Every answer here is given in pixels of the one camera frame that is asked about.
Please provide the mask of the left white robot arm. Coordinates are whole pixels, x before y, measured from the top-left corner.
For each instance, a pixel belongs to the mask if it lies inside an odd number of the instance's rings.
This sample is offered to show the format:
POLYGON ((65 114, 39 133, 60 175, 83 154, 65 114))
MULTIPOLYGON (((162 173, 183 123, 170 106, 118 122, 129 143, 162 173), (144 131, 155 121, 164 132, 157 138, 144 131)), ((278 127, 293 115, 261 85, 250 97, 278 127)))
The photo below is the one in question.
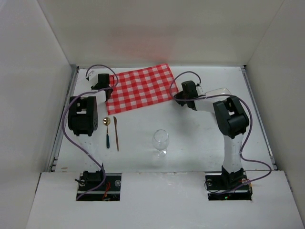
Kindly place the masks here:
POLYGON ((68 128, 78 137, 79 143, 74 142, 68 136, 66 138, 84 152, 100 170, 104 170, 103 164, 93 157, 95 150, 90 137, 97 130, 99 124, 98 100, 95 94, 102 91, 102 101, 106 102, 110 99, 113 88, 110 86, 109 74, 100 73, 93 80, 91 91, 71 96, 68 108, 65 110, 65 114, 68 116, 68 128))

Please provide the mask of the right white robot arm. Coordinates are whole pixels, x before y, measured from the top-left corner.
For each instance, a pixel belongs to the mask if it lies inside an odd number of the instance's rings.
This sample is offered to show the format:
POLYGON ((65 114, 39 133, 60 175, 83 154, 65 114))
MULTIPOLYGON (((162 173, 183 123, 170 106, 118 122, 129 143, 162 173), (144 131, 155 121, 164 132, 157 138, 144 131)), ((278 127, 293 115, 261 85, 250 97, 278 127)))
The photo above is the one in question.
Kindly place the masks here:
POLYGON ((193 81, 183 82, 182 91, 174 96, 174 100, 181 106, 187 105, 192 110, 210 112, 215 116, 218 129, 224 136, 222 172, 242 171, 239 154, 250 121, 240 100, 227 88, 203 92, 201 85, 193 81))

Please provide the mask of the red white checkered cloth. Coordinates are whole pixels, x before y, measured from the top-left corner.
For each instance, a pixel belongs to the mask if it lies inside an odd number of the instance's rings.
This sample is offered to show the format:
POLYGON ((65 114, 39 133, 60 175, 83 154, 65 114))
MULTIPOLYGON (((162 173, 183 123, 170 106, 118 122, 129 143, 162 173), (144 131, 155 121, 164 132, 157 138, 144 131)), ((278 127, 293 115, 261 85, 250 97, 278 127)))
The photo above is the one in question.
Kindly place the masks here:
POLYGON ((167 64, 118 73, 118 84, 106 102, 109 115, 118 114, 172 100, 170 91, 178 93, 167 64))

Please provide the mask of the clear wine glass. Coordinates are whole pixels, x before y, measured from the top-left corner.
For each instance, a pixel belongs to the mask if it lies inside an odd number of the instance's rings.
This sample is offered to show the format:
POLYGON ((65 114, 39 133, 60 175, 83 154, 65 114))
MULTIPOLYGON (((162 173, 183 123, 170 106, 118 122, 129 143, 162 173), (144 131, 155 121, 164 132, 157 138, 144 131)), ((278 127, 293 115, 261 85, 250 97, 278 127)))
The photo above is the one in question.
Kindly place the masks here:
POLYGON ((167 154, 169 142, 169 134, 165 130, 159 129, 154 133, 152 145, 156 149, 156 155, 158 157, 164 157, 167 154))

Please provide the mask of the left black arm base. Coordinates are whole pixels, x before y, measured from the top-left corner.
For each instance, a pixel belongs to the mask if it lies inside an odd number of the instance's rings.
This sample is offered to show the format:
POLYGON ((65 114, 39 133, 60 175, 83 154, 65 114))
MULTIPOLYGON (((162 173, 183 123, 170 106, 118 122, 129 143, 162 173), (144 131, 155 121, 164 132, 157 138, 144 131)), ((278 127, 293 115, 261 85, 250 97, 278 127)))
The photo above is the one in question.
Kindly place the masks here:
POLYGON ((78 183, 76 201, 120 201, 122 175, 102 171, 84 171, 75 181, 78 183))

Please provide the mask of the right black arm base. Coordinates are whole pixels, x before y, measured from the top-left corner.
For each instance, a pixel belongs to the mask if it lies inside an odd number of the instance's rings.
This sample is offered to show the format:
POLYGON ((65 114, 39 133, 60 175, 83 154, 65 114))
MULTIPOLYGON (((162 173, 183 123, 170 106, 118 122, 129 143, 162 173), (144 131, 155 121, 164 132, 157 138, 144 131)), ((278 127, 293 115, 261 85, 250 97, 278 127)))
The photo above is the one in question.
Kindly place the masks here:
POLYGON ((252 200, 253 190, 244 169, 228 173, 206 173, 204 187, 209 201, 252 200))

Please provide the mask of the brown wooden knife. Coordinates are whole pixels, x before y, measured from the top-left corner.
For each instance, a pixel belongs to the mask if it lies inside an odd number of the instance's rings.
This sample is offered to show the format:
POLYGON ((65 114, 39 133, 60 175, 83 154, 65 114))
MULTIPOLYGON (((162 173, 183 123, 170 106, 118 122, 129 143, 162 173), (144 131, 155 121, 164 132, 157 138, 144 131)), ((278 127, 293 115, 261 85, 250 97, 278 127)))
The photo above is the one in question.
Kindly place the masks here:
POLYGON ((118 139, 118 132, 117 132, 117 118, 115 116, 113 116, 113 120, 114 120, 114 128, 115 128, 116 147, 117 147, 117 151, 119 151, 119 139, 118 139))

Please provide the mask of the white rectangular plate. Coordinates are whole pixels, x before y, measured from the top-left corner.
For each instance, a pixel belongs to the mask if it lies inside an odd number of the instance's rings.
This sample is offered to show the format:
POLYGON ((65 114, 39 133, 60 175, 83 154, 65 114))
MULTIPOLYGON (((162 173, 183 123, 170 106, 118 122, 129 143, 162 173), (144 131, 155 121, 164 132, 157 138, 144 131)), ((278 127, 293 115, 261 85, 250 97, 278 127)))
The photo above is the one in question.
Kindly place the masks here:
POLYGON ((227 95, 230 96, 231 92, 227 88, 219 88, 215 90, 208 91, 204 94, 205 96, 221 96, 221 95, 227 95))

